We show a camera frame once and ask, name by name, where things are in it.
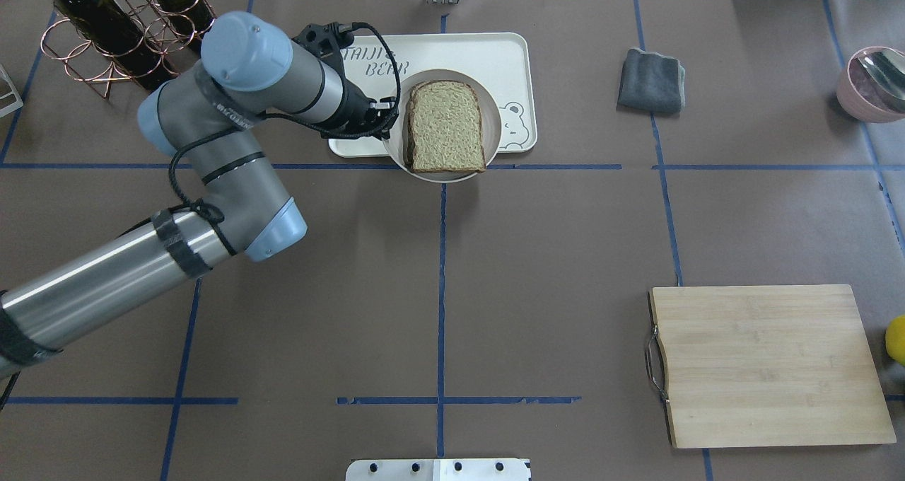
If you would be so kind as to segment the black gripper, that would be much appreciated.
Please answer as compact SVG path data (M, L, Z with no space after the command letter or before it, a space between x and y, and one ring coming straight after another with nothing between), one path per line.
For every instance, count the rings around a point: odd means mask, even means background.
M398 119L398 99L394 96L376 100L366 96L358 85L346 77L342 50L355 42L354 33L367 30L383 47L391 74L398 82L398 64L378 30L365 21L352 23L310 24L292 39L320 63L323 77L314 100L292 117L320 133L324 139L360 139L375 137L387 140Z

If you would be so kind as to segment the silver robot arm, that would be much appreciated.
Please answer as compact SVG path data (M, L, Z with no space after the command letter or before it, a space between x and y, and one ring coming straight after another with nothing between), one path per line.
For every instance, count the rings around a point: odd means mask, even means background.
M139 129L168 155L175 208L155 212L86 255L2 293L2 377L48 361L74 340L197 280L230 257L266 260L307 232L252 128L282 119L324 139L387 139L394 94L369 98L341 55L365 21L310 24L291 38L248 11L214 20L199 62L140 104Z

